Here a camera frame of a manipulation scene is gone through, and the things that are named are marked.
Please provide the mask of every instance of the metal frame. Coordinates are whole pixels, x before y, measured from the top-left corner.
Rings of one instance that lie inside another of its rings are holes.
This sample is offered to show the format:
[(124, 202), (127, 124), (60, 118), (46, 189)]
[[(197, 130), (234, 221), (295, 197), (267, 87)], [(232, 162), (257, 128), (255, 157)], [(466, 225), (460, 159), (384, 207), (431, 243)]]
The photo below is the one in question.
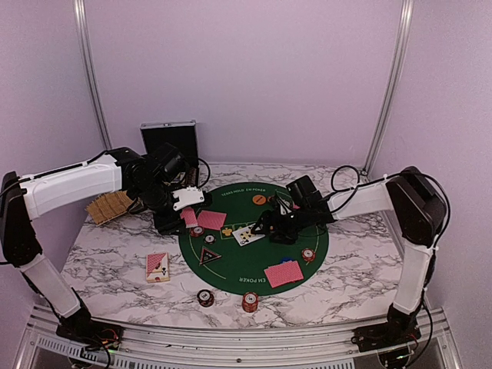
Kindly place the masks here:
[(405, 54), (407, 52), (408, 36), (410, 34), (410, 24), (413, 11), (414, 0), (403, 0), (403, 4), (401, 6), (400, 26), (398, 27), (397, 43), (394, 48), (390, 77), (387, 83), (386, 93), (384, 94), (383, 105), (381, 106), (381, 111), (379, 113), (379, 119), (377, 120), (376, 131), (374, 132), (371, 146), (369, 147), (369, 152), (367, 153), (366, 161), (363, 167), (363, 171), (368, 174), (371, 173), (371, 170), (374, 167), (374, 163), (381, 148), (384, 132), (390, 117), (394, 93), (400, 80)]
[[(95, 77), (95, 68), (92, 61), (91, 42), (89, 40), (87, 20), (85, 17), (85, 0), (74, 0), (75, 20), (77, 23), (78, 34), (81, 43), (81, 53), (84, 62), (85, 75), (88, 82), (89, 91), (91, 93), (92, 104), (95, 111), (98, 130), (105, 149), (112, 148), (111, 139), (109, 136), (108, 126), (106, 124), (105, 115), (102, 109), (101, 98), (98, 92), (97, 79)], [(384, 94), (383, 104), (377, 120), (376, 130), (371, 141), (369, 152), (367, 153), (363, 171), (370, 173), (377, 153), (381, 148), (384, 131), (387, 126), (391, 104), (393, 102), (394, 93), (397, 83), (401, 76), (404, 57), (407, 50), (408, 35), (410, 34), (410, 24), (414, 9), (414, 0), (403, 0), (401, 7), (400, 25), (397, 32), (397, 40), (394, 49), (394, 56), (391, 65), (390, 77), (387, 83), (386, 92)]]
[(101, 98), (99, 96), (97, 79), (95, 77), (94, 62), (92, 61), (91, 42), (85, 18), (85, 1), (74, 0), (75, 22), (77, 24), (77, 33), (80, 38), (82, 61), (84, 62), (85, 77), (87, 79), (89, 92), (91, 93), (92, 106), (94, 108), (95, 118), (98, 123), (99, 134), (102, 144), (106, 150), (112, 148), (109, 137), (108, 126), (104, 112), (102, 111)]
[[(456, 347), (442, 309), (432, 311), (434, 335), (447, 369), (461, 369)], [(154, 369), (204, 369), (205, 367), (285, 367), (311, 369), (316, 367), (350, 368), (356, 357), (367, 357), (377, 351), (359, 353), (351, 343), (353, 330), (385, 321), (373, 317), (336, 324), (311, 327), (198, 329), (156, 327), (118, 322), (124, 330), (121, 346), (112, 351), (115, 368), (140, 368), (148, 364)], [(421, 312), (418, 316), (423, 344), (430, 331), (430, 322)], [(31, 368), (35, 352), (40, 348), (66, 354), (80, 360), (82, 345), (55, 335), (58, 321), (47, 307), (36, 305), (28, 321), (15, 369)], [(93, 353), (87, 362), (104, 362), (105, 356)]]

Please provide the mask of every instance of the orange poker chip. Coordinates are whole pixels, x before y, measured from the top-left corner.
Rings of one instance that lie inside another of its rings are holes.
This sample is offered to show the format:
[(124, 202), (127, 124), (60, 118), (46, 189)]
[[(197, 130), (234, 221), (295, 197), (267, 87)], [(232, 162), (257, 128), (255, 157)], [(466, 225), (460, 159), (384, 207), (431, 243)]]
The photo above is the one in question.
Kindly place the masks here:
[(265, 205), (267, 203), (267, 198), (262, 194), (257, 194), (253, 196), (253, 202), (256, 205)]

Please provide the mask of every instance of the marble table surface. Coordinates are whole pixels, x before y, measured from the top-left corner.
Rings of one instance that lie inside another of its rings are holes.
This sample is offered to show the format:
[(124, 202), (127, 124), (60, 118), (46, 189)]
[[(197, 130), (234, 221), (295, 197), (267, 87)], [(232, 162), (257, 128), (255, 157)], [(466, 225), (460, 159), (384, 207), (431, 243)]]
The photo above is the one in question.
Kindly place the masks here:
[[(332, 168), (300, 165), (212, 165), (206, 190), (241, 181), (286, 185), (309, 175), (330, 192)], [(337, 188), (353, 178), (341, 173)], [(167, 327), (248, 328), (328, 324), (386, 314), (401, 274), (401, 258), (382, 218), (368, 214), (330, 224), (330, 246), (321, 268), (300, 287), (261, 297), (253, 314), (241, 296), (219, 291), (197, 277), (181, 256), (178, 238), (161, 236), (151, 213), (125, 215), (97, 227), (84, 223), (62, 275), (95, 317)], [(171, 280), (148, 284), (145, 256), (167, 251)], [(196, 300), (213, 291), (213, 307)]]

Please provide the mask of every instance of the poker chip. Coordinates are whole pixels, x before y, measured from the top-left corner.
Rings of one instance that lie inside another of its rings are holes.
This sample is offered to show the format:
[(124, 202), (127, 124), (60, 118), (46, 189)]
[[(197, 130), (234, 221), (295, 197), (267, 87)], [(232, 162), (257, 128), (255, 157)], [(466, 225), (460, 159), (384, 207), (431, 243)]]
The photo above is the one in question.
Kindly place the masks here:
[(316, 258), (316, 254), (310, 248), (305, 248), (302, 251), (302, 258), (304, 259), (304, 261), (310, 263), (314, 261), (314, 259)]
[(190, 235), (192, 237), (200, 237), (204, 233), (205, 233), (205, 229), (203, 229), (203, 227), (194, 227), (190, 231)]
[(198, 303), (204, 308), (208, 308), (214, 304), (214, 295), (209, 290), (200, 290), (197, 293)]
[(282, 258), (282, 260), (280, 260), (280, 264), (287, 263), (288, 261), (294, 261), (294, 259), (293, 258)]
[(215, 240), (216, 240), (216, 238), (213, 234), (207, 234), (205, 236), (205, 244), (213, 244), (213, 243), (215, 243)]
[(262, 194), (256, 194), (253, 196), (253, 202), (255, 205), (265, 205), (267, 203), (267, 198)]
[(246, 292), (243, 296), (242, 307), (247, 313), (254, 313), (258, 309), (258, 295), (254, 292)]

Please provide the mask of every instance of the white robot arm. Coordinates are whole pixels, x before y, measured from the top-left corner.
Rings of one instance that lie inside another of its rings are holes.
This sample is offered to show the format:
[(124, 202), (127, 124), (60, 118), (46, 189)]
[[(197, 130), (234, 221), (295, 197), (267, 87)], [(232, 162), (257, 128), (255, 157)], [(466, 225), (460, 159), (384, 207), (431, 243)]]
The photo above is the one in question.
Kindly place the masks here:
[(45, 173), (20, 178), (15, 172), (5, 175), (0, 194), (3, 254), (52, 306), (61, 322), (57, 333), (90, 344), (96, 337), (103, 338), (108, 328), (113, 331), (121, 328), (91, 319), (79, 296), (42, 253), (31, 220), (83, 198), (126, 190), (130, 198), (140, 198), (154, 212), (155, 226), (161, 234), (179, 234), (185, 225), (178, 211), (203, 203), (206, 198), (198, 188), (171, 184), (186, 170), (187, 163), (181, 153), (164, 145), (143, 157), (129, 148), (119, 148)]
[(252, 228), (252, 233), (269, 235), (272, 242), (293, 244), (299, 231), (315, 224), (323, 228), (329, 223), (375, 211), (393, 211), (397, 215), (404, 239), (400, 283), (388, 310), (388, 322), (354, 331), (353, 343), (361, 352), (421, 336), (416, 316), (434, 270), (435, 243), (445, 229), (444, 219), (446, 223), (449, 221), (449, 216), (446, 217), (449, 201), (437, 193), (428, 178), (431, 177), (409, 167), (322, 198), (311, 179), (304, 176), (287, 185), (298, 209), (289, 208), (275, 196), (271, 200), (274, 209), (265, 211)]

